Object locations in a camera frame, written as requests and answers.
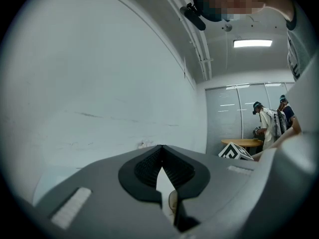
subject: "ceiling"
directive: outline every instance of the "ceiling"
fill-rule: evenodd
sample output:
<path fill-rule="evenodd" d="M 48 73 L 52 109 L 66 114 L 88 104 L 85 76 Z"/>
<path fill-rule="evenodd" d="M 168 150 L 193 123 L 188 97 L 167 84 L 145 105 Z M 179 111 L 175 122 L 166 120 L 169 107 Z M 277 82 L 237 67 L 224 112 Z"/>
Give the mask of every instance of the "ceiling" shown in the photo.
<path fill-rule="evenodd" d="M 204 78 L 198 57 L 190 37 L 167 0 L 135 0 L 160 26 L 176 47 L 181 57 L 186 58 L 190 74 L 197 83 Z M 229 22 L 230 32 L 222 28 L 227 22 L 211 22 L 201 17 L 206 24 L 206 36 L 211 62 L 212 77 L 239 72 L 285 69 L 287 65 L 287 29 L 284 18 L 276 11 L 265 8 L 257 14 L 247 15 L 244 19 Z M 237 39 L 271 39 L 271 47 L 234 48 Z"/>

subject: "white shirt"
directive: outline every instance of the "white shirt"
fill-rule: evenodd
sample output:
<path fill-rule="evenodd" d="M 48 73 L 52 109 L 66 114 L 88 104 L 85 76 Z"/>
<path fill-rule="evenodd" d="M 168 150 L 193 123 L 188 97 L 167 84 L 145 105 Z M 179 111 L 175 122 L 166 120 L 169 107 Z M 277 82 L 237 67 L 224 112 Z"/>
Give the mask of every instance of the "white shirt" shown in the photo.
<path fill-rule="evenodd" d="M 260 120 L 261 120 L 261 128 L 266 128 L 266 132 L 265 132 L 265 141 L 264 141 L 264 147 L 263 150 L 267 149 L 270 145 L 272 145 L 274 143 L 274 137 L 271 134 L 270 130 L 271 130 L 271 118 L 268 114 L 266 114 L 263 110 L 267 110 L 269 113 L 272 113 L 271 110 L 269 110 L 268 108 L 263 108 L 260 113 Z"/>

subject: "glass wall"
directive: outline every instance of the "glass wall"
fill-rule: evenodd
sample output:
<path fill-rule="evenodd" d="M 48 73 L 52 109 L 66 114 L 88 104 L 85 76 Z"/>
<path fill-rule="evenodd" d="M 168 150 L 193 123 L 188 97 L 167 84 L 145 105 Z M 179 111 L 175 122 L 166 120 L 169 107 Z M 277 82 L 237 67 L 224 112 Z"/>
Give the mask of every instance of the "glass wall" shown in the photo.
<path fill-rule="evenodd" d="M 207 90 L 207 154 L 218 155 L 222 139 L 241 138 L 241 115 L 236 89 Z"/>
<path fill-rule="evenodd" d="M 253 130 L 260 126 L 259 114 L 253 115 L 253 105 L 261 102 L 264 107 L 269 108 L 269 100 L 264 85 L 252 85 L 248 88 L 238 89 L 243 112 L 243 138 L 252 139 Z"/>
<path fill-rule="evenodd" d="M 253 115 L 258 101 L 270 109 L 277 109 L 280 96 L 293 83 L 265 83 L 236 85 L 206 90 L 207 148 L 206 154 L 218 155 L 225 147 L 223 139 L 252 139 L 253 130 L 260 126 L 259 115 Z"/>

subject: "smoke detector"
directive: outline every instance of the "smoke detector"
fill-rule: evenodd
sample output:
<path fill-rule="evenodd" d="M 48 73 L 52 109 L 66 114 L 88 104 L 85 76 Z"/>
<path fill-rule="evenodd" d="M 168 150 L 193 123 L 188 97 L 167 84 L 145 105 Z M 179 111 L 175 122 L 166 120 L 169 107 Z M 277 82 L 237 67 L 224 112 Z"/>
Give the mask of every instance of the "smoke detector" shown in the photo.
<path fill-rule="evenodd" d="M 225 24 L 224 31 L 230 32 L 233 29 L 233 26 L 231 24 Z"/>

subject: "fluorescent light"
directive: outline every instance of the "fluorescent light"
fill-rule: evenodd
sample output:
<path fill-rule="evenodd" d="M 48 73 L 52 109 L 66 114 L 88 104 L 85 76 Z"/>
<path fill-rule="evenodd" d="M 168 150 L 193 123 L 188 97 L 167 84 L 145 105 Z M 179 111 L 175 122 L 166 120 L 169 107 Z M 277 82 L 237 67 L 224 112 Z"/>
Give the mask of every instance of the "fluorescent light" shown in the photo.
<path fill-rule="evenodd" d="M 232 86 L 238 86 L 238 85 L 249 85 L 249 83 L 240 83 L 240 84 L 226 85 L 226 87 L 232 87 Z"/>
<path fill-rule="evenodd" d="M 280 85 L 281 85 L 281 83 L 267 83 L 267 84 L 265 84 L 266 87 L 278 87 Z"/>
<path fill-rule="evenodd" d="M 272 40 L 235 40 L 234 48 L 256 46 L 270 47 L 272 42 Z"/>
<path fill-rule="evenodd" d="M 233 87 L 227 87 L 226 90 L 233 90 L 233 89 L 242 89 L 242 88 L 247 88 L 250 85 L 241 85 L 241 86 L 233 86 Z"/>

